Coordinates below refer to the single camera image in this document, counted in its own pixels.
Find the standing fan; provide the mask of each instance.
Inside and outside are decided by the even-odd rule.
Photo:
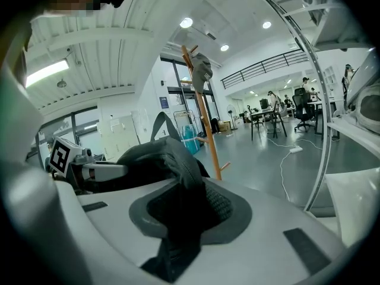
[[[231,128],[231,130],[236,130],[235,128],[235,122],[234,122],[234,118],[236,116],[236,110],[235,110],[235,107],[231,104],[228,105],[227,107],[227,113],[231,116],[231,120],[232,120],[232,125],[233,125],[233,128]]]

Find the black railing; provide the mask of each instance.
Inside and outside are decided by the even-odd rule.
[[[280,54],[265,59],[263,61],[257,62],[256,64],[250,65],[239,72],[227,76],[221,81],[224,85],[224,88],[229,88],[234,86],[235,84],[242,83],[243,81],[246,81],[252,77],[256,77],[261,74],[274,71],[275,69],[289,67],[293,64],[299,64],[308,60],[309,59],[303,50],[293,50],[291,52]]]

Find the ceiling light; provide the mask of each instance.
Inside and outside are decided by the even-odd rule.
[[[95,125],[90,125],[90,126],[85,126],[84,129],[88,130],[88,129],[92,129],[92,128],[95,128],[95,127],[96,127],[96,124]]]
[[[225,52],[226,50],[228,50],[230,47],[228,46],[228,45],[224,45],[224,46],[222,46],[221,48],[220,48],[220,50],[222,51],[222,52]]]
[[[264,28],[264,29],[268,29],[268,28],[270,28],[271,27],[271,23],[269,22],[269,21],[267,21],[267,22],[264,22],[264,24],[262,25],[262,28]]]
[[[30,87],[37,81],[40,81],[48,76],[51,76],[68,68],[69,65],[67,61],[62,60],[55,64],[49,65],[46,68],[40,69],[39,71],[28,76],[28,78],[26,79],[26,87]]]
[[[188,27],[192,26],[192,19],[191,18],[185,18],[180,23],[180,26],[184,29],[187,29]]]
[[[60,81],[57,82],[57,87],[59,88],[65,88],[67,86],[66,81],[64,79],[61,79]]]

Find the black rubber pad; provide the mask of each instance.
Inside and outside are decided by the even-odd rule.
[[[105,202],[95,202],[94,204],[84,205],[82,206],[84,212],[89,212],[97,209],[101,209],[107,207],[108,205]]]
[[[331,263],[302,229],[287,230],[284,231],[284,235],[311,275],[316,274]]]

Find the computer monitor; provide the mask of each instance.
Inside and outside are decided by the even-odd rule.
[[[261,110],[268,109],[268,106],[269,106],[268,99],[261,99],[260,106],[261,106]]]

